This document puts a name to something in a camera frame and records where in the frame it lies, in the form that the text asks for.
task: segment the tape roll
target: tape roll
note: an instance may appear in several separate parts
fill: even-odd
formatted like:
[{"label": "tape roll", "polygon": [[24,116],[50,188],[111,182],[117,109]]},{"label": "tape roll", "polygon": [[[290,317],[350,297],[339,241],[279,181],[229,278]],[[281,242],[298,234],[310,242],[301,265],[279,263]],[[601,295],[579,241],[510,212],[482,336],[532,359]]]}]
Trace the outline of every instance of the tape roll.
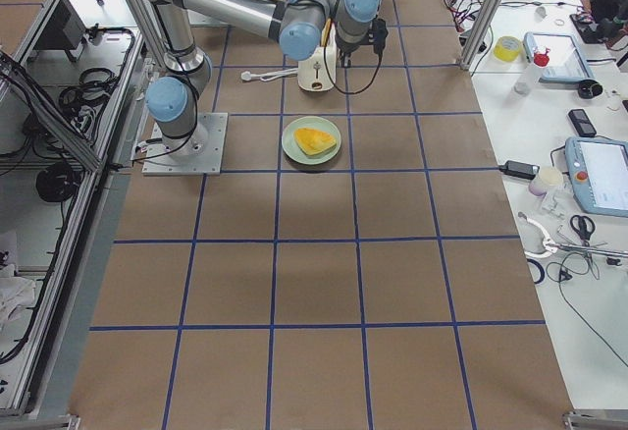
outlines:
[{"label": "tape roll", "polygon": [[519,56],[522,48],[523,46],[519,39],[511,35],[505,35],[497,40],[493,53],[504,62],[512,62]]}]

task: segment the green plate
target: green plate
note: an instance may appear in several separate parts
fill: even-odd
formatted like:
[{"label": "green plate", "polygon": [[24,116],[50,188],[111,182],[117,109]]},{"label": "green plate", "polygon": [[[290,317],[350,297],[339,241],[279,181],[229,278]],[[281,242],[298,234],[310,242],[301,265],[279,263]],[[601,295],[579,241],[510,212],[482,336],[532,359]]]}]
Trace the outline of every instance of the green plate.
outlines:
[{"label": "green plate", "polygon": [[[331,134],[336,139],[336,145],[331,147],[329,150],[325,152],[319,153],[317,155],[306,155],[303,150],[300,149],[296,140],[294,139],[294,131],[301,128],[310,128],[316,129],[318,131],[323,131],[327,134]],[[296,121],[292,121],[290,124],[286,126],[284,129],[284,133],[282,134],[282,149],[286,153],[288,157],[298,163],[302,163],[303,165],[318,165],[319,163],[325,163],[328,160],[334,158],[334,156],[340,150],[340,131],[336,127],[334,123],[328,121],[327,119],[319,118],[318,116],[304,116],[302,118],[297,119]]]}]

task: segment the white bottle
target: white bottle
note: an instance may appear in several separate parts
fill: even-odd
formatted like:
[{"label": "white bottle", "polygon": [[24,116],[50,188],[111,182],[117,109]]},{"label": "white bottle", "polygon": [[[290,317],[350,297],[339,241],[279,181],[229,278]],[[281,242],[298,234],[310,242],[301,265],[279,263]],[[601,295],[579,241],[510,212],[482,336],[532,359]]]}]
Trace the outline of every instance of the white bottle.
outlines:
[{"label": "white bottle", "polygon": [[523,71],[517,83],[514,84],[514,90],[519,94],[529,94],[541,79],[543,71],[550,62],[549,49],[545,53],[541,53],[538,49],[534,51],[534,58],[526,70]]}]

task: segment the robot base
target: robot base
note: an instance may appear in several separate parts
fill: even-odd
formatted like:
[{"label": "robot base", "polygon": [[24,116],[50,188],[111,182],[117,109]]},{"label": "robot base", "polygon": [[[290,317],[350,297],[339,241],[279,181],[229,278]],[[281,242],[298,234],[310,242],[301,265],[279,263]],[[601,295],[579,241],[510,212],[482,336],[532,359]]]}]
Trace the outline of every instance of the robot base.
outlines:
[{"label": "robot base", "polygon": [[[144,175],[219,175],[223,161],[225,134],[227,133],[227,113],[198,113],[198,124],[203,125],[209,137],[205,148],[194,155],[176,157],[163,155],[154,160],[146,160],[142,168]],[[153,128],[151,137],[161,137],[157,124]],[[166,147],[159,143],[148,146],[146,157],[163,154]]]}]

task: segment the white desk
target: white desk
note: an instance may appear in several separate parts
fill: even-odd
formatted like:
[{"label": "white desk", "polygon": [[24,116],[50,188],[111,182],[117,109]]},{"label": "white desk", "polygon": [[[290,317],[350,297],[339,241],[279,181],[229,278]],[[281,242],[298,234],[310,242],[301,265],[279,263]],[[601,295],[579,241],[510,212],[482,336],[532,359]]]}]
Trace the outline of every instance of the white desk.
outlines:
[{"label": "white desk", "polygon": [[[578,3],[578,0],[517,0]],[[495,41],[502,35],[522,38],[529,30],[562,33],[577,32],[569,21],[571,6],[546,6],[548,15],[542,19],[536,6],[523,8],[500,7],[492,23]],[[556,19],[564,20],[563,26]],[[588,59],[603,59],[609,54],[602,45],[582,44]],[[478,58],[471,66],[475,69]],[[628,139],[628,113],[619,97],[608,97],[612,90],[628,97],[628,75],[621,74],[613,63],[592,66],[596,79],[607,94],[593,100],[580,99],[575,90],[536,89],[528,96],[512,90],[526,64],[522,57],[513,63],[503,63],[492,53],[480,63],[473,77],[480,106],[499,163],[507,159],[539,165],[550,164],[550,151],[560,147],[575,131],[567,119],[573,108],[585,108],[599,134]],[[563,158],[555,153],[558,163]],[[523,211],[541,221],[552,234],[560,224],[556,217],[540,211],[539,198],[527,190],[527,183],[504,177],[503,182],[514,217]],[[567,221],[579,212],[575,200],[566,204]],[[606,247],[628,249],[628,219],[591,216],[597,224],[595,242],[608,242]],[[540,250],[540,234],[531,226],[517,221],[522,241],[531,250]],[[571,234],[568,228],[563,232]],[[561,254],[552,260],[560,260]],[[598,257],[601,277],[576,276],[563,283],[565,295],[589,322],[628,360],[628,274],[627,264],[608,267]],[[554,277],[555,270],[550,270]],[[533,276],[538,276],[536,269]],[[569,397],[575,408],[628,408],[628,368],[626,368],[569,308],[560,295],[558,284],[545,280],[537,286],[551,339]]]}]

